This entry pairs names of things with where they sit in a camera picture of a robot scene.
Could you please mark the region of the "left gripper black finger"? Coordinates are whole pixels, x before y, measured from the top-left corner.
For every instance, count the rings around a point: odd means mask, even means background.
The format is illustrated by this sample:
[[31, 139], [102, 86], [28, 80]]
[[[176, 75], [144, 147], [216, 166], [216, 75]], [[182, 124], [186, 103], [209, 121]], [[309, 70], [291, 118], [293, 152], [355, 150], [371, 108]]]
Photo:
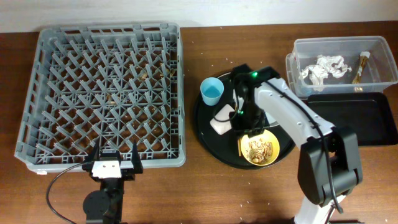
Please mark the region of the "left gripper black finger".
[[95, 145], [93, 147], [93, 152], [92, 152], [92, 161], [97, 161], [99, 159], [99, 154], [100, 154], [100, 138], [98, 138], [95, 141]]
[[132, 147], [132, 156], [131, 156], [131, 162], [133, 164], [134, 168], [134, 173], [135, 174], [142, 174], [144, 171], [140, 155], [137, 150], [137, 142], [133, 142], [133, 147]]

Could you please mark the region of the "light blue plastic cup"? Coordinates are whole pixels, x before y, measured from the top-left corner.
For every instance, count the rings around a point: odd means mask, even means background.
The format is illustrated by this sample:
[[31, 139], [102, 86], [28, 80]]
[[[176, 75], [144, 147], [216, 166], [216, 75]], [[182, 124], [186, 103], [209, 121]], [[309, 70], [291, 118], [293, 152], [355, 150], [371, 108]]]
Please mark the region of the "light blue plastic cup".
[[214, 106], [224, 92], [223, 82], [215, 77], [206, 78], [200, 85], [200, 92], [203, 102], [208, 106]]

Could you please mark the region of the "gold foil wrapper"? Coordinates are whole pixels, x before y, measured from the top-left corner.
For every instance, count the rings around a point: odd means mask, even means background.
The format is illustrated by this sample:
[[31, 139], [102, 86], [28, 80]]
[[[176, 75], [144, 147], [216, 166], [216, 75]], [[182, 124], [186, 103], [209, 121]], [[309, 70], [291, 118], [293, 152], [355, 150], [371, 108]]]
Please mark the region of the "gold foil wrapper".
[[370, 52], [361, 52], [359, 55], [359, 66], [356, 71], [356, 75], [354, 76], [352, 84], [359, 84], [361, 81], [361, 76], [364, 72], [364, 68], [368, 63], [370, 58]]

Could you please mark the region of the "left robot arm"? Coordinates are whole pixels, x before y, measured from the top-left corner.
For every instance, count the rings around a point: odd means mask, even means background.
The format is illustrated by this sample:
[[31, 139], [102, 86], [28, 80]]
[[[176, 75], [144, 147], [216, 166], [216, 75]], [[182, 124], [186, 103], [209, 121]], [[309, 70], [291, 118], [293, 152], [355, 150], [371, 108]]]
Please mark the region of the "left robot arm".
[[97, 140], [84, 160], [83, 170], [100, 183], [100, 189], [89, 193], [83, 202], [87, 223], [121, 223], [124, 183], [134, 181], [143, 173], [136, 142], [132, 145], [132, 168], [121, 167], [121, 153], [115, 149], [100, 149]]

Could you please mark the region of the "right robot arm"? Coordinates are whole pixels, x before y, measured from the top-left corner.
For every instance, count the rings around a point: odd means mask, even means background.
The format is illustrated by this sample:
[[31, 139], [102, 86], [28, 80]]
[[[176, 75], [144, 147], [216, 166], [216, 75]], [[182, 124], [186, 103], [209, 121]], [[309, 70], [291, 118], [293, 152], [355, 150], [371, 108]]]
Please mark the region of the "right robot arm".
[[237, 115], [232, 129], [252, 137], [273, 117], [300, 149], [298, 182], [304, 193], [294, 223], [329, 223], [341, 201], [363, 181], [356, 133], [336, 127], [300, 100], [272, 67], [234, 67], [229, 76]]

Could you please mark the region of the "yellow bowl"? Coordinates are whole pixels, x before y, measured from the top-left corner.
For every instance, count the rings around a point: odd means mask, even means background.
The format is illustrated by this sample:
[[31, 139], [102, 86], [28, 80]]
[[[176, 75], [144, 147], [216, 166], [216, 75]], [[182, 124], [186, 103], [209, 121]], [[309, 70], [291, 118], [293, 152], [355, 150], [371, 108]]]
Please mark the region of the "yellow bowl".
[[244, 135], [238, 143], [239, 155], [255, 166], [271, 165], [279, 156], [280, 144], [276, 136], [268, 130], [249, 137]]

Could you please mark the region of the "white paper cup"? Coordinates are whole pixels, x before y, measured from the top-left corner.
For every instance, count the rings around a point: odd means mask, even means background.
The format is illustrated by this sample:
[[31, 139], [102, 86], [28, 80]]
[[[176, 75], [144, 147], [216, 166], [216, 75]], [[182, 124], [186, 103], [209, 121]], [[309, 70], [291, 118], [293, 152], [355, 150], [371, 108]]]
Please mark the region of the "white paper cup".
[[233, 107], [229, 104], [225, 104], [223, 107], [217, 106], [215, 112], [215, 117], [211, 119], [210, 125], [216, 131], [216, 133], [223, 135], [232, 130], [229, 114], [234, 114], [235, 110]]

